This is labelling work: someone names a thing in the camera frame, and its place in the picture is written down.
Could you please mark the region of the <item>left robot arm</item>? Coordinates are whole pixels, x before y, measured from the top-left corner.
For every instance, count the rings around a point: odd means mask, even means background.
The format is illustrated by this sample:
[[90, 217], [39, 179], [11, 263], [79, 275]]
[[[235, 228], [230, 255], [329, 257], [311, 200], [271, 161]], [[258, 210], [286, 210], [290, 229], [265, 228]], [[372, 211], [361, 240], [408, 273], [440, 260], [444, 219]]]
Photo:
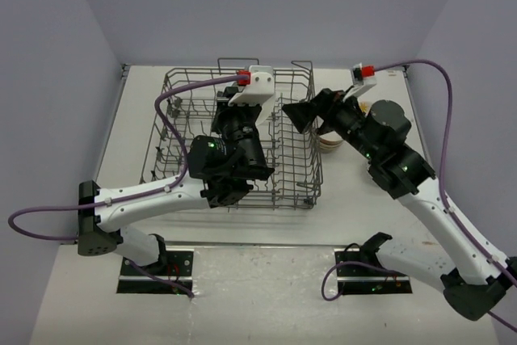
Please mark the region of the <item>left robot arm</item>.
[[81, 183], [79, 203], [86, 208], [78, 213], [78, 253], [115, 253], [151, 275], [163, 272], [168, 264], [163, 237], [145, 234], [134, 223], [171, 212], [227, 207], [249, 194], [254, 181], [268, 180], [274, 168], [267, 165], [256, 126], [274, 103], [274, 95], [252, 103], [249, 95], [228, 86], [217, 95], [216, 136], [192, 140], [183, 173], [116, 189]]

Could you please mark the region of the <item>beige floral bowl back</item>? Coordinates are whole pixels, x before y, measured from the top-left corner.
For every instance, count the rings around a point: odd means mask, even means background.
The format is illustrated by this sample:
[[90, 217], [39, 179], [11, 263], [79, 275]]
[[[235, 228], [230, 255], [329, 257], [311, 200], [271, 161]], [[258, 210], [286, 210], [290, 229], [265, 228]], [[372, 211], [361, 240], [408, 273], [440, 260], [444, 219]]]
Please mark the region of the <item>beige floral bowl back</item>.
[[318, 140], [323, 153], [334, 152], [343, 144], [343, 139], [335, 131], [319, 135]]

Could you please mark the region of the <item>white green floral bowl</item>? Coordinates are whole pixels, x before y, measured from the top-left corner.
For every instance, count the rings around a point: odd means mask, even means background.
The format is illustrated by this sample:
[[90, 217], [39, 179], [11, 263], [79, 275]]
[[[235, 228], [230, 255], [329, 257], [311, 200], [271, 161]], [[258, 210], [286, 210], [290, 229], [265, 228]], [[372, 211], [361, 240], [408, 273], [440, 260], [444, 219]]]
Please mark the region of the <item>white green floral bowl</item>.
[[368, 114], [368, 112], [371, 109], [372, 104], [368, 101], [359, 101], [359, 107], [361, 111], [365, 114]]

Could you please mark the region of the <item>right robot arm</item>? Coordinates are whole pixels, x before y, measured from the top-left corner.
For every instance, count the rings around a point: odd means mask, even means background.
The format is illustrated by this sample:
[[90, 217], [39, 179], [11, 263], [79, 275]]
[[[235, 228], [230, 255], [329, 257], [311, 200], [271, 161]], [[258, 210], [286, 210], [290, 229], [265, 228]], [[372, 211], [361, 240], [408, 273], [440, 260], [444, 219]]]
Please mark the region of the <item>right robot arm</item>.
[[406, 144], [411, 128], [394, 101], [376, 101], [368, 112], [342, 90], [321, 90], [310, 101], [282, 107], [299, 133], [322, 120], [318, 133], [337, 133], [368, 161], [373, 182], [412, 212], [442, 250], [406, 248], [388, 234], [367, 241], [361, 267], [371, 275], [393, 270], [430, 285], [462, 317], [477, 321], [516, 283], [516, 259], [494, 246], [456, 208], [426, 159]]

